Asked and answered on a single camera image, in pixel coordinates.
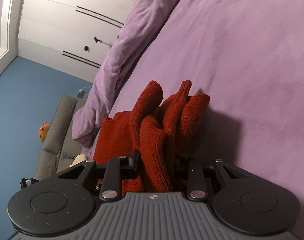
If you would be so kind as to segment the white wardrobe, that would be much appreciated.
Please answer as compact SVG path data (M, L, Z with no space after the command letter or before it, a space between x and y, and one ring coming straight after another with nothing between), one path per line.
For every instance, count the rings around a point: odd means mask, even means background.
M20 57L93 81L135 0L24 0Z

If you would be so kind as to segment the purple duvet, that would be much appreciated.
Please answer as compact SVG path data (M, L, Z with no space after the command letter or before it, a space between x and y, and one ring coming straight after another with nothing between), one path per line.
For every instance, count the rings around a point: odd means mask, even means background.
M104 117L142 51L163 27L179 0L135 0L118 38L98 70L85 105L73 116L72 138L92 148Z

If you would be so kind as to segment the orange plush toy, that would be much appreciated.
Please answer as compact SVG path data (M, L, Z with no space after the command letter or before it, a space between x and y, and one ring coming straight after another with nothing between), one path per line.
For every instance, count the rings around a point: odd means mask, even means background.
M45 140L45 138L46 138L46 136L47 136L47 133L48 133L48 131L49 131L49 127L50 127L49 124L43 124L43 125L40 127L40 129L39 129L39 131L38 131L38 136L39 136L39 138L40 138L40 141L44 142L44 140Z

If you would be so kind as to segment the white wall charger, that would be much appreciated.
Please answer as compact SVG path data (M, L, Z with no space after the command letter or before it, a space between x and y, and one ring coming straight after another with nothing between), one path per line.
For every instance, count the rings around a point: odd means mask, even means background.
M79 89L77 98L83 99L84 95L88 93L91 90L92 86L86 86L81 89Z

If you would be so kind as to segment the purple bed sheet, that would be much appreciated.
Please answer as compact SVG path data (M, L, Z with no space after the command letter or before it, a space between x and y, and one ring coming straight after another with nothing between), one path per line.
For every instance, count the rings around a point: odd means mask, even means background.
M108 116L150 81L211 98L189 154L222 158L292 191L304 239L304 0L179 0L129 70Z

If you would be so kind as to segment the pink plush toy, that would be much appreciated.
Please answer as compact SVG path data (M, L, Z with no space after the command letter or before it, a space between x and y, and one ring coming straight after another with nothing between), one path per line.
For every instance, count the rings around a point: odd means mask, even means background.
M88 158L85 154L79 154L72 162L72 164L69 167L72 167L74 165L77 165L78 163L81 163L83 161L86 161Z

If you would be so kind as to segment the red knit cardigan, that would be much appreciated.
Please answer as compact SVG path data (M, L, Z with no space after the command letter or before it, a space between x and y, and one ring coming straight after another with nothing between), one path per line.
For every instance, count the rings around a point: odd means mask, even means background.
M137 179L123 182L123 192L169 192L174 187L175 156L192 142L210 102L206 94L190 96L192 83L183 81L167 100L159 83L150 81L132 111L104 118L93 159L107 163L140 152L143 170Z

